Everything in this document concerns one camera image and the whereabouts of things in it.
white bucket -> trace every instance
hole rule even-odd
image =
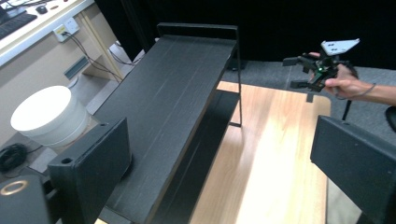
[[[62,152],[96,120],[64,86],[48,87],[23,101],[11,117],[11,126],[57,153]]]

